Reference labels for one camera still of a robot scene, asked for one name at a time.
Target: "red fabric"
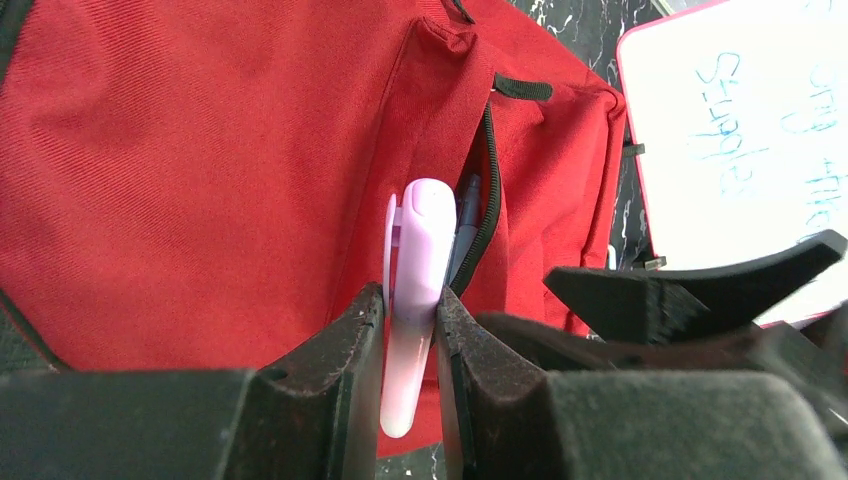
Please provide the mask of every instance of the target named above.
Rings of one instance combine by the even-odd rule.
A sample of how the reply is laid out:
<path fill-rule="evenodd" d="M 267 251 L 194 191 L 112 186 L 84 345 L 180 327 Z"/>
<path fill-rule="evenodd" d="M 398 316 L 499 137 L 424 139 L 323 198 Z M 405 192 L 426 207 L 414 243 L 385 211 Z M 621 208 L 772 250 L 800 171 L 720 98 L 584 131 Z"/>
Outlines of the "red fabric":
<path fill-rule="evenodd" d="M 386 201 L 503 178 L 463 301 L 585 333 L 542 284 L 602 267 L 621 96 L 502 0 L 35 2 L 0 95 L 0 284 L 83 369 L 261 367 L 379 281 Z M 492 93 L 493 75 L 553 85 Z M 393 454 L 440 437 L 435 368 Z"/>

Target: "highlighter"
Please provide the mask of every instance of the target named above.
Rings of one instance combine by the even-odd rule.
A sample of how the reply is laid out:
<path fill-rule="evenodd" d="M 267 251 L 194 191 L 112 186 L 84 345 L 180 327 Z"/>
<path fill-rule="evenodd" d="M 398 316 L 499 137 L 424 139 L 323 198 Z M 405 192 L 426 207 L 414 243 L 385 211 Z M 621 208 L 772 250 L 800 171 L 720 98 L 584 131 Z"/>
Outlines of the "highlighter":
<path fill-rule="evenodd" d="M 383 245 L 383 302 L 391 312 L 380 426 L 400 438 L 412 428 L 424 366 L 456 229 L 451 188 L 429 178 L 410 183 L 401 207 L 389 199 Z M 397 248 L 394 284 L 391 253 Z"/>

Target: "handwritten text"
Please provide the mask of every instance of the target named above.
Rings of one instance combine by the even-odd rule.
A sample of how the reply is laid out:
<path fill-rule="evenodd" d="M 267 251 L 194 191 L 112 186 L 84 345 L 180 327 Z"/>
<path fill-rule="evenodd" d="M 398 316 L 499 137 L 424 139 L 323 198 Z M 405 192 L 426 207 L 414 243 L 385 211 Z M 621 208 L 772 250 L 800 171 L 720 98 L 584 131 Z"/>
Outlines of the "handwritten text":
<path fill-rule="evenodd" d="M 810 94 L 792 112 L 780 119 L 786 133 L 803 134 L 822 132 L 838 123 L 834 86 L 836 73 L 827 65 L 816 65 L 809 77 Z"/>
<path fill-rule="evenodd" d="M 703 85 L 701 98 L 707 107 L 707 126 L 689 136 L 689 148 L 698 161 L 717 161 L 723 172 L 720 179 L 722 196 L 743 193 L 754 176 L 751 161 L 768 151 L 746 143 L 734 103 L 734 88 L 739 84 L 737 72 L 742 63 L 738 53 L 722 52 L 710 69 L 698 69 L 695 75 Z"/>

